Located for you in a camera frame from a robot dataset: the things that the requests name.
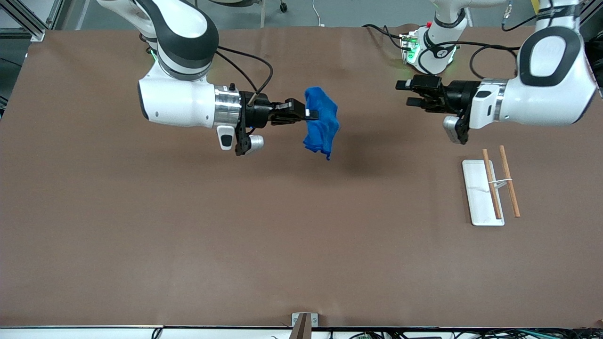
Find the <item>blue towel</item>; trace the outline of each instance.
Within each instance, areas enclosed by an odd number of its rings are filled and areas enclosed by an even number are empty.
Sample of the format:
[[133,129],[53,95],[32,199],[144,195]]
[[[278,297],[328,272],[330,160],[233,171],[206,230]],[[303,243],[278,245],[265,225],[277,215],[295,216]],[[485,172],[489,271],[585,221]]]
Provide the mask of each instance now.
[[339,130],[337,104],[320,87],[306,89],[306,108],[318,111],[318,120],[306,120],[308,135],[303,140],[308,150],[320,151],[330,160],[333,138]]

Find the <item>brown table surface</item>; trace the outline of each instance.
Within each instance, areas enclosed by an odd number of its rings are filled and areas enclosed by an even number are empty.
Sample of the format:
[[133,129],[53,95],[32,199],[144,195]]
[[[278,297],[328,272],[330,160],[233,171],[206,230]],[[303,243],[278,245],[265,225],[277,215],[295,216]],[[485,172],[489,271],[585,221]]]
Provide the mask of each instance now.
[[[531,28],[472,28],[519,45]],[[363,28],[225,31],[268,59],[272,100],[322,86],[341,130],[330,162],[304,123],[258,131],[249,157],[215,130],[147,122],[137,31],[49,31],[0,123],[0,325],[600,326],[601,100],[566,128],[495,124],[451,144],[443,115],[405,106],[412,77]],[[445,74],[475,79],[463,47]],[[233,56],[257,83],[262,64]],[[487,51],[476,67],[512,77]],[[244,79],[216,57],[216,84]],[[461,161],[504,144],[522,217],[470,224]]]

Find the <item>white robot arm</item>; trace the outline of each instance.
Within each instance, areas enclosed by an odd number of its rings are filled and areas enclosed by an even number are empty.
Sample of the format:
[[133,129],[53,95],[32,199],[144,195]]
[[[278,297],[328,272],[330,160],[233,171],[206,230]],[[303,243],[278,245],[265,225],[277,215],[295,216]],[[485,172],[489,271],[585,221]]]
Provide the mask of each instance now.
[[[500,5],[507,0],[429,0],[435,6],[435,17],[431,26],[423,26],[410,32],[405,39],[405,47],[410,51],[405,52],[405,61],[415,67],[419,72],[438,74],[452,62],[456,45],[436,46],[439,43],[458,41],[467,27],[466,8],[492,7]],[[418,56],[426,49],[429,52]]]
[[536,31],[522,45],[513,79],[452,81],[415,75],[396,89],[411,90],[409,106],[448,113],[444,129],[450,140],[465,144],[470,128],[496,121],[564,126],[577,122],[597,90],[579,33],[579,0],[541,0]]
[[179,127],[216,128],[223,150],[236,155],[263,147],[247,127],[263,128],[318,119],[318,112],[290,98],[273,103],[262,93],[238,91],[234,84],[213,85],[206,75],[218,48],[218,30],[201,10],[183,0],[97,0],[134,25],[156,52],[151,70],[138,81],[146,119]]

